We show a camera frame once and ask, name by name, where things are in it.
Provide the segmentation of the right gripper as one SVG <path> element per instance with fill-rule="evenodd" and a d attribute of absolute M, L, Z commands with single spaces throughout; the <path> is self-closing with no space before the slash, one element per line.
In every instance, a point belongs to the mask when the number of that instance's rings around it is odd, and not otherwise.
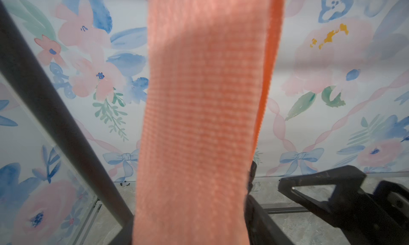
<path fill-rule="evenodd" d="M 341 229 L 351 245 L 407 245 L 409 190 L 381 181 L 372 194 L 359 191 L 366 174 L 354 166 L 283 177 L 278 191 Z"/>

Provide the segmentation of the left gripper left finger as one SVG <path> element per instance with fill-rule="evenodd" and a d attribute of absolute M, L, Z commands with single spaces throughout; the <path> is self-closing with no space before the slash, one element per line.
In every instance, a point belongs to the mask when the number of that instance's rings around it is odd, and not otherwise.
<path fill-rule="evenodd" d="M 108 245 L 131 245 L 133 240 L 134 216 L 126 222 L 120 223 L 121 229 Z"/>

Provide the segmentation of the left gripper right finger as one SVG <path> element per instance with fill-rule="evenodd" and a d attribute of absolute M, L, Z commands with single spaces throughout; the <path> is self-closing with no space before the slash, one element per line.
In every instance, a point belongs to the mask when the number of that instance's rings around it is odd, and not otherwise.
<path fill-rule="evenodd" d="M 251 195 L 247 195 L 244 216 L 250 245 L 294 245 Z"/>

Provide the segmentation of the pink bag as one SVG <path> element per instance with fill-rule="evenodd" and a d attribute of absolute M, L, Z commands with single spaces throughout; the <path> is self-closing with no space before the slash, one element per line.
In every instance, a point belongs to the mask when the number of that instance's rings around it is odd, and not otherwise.
<path fill-rule="evenodd" d="M 149 0 L 135 245 L 247 245 L 285 0 Z"/>

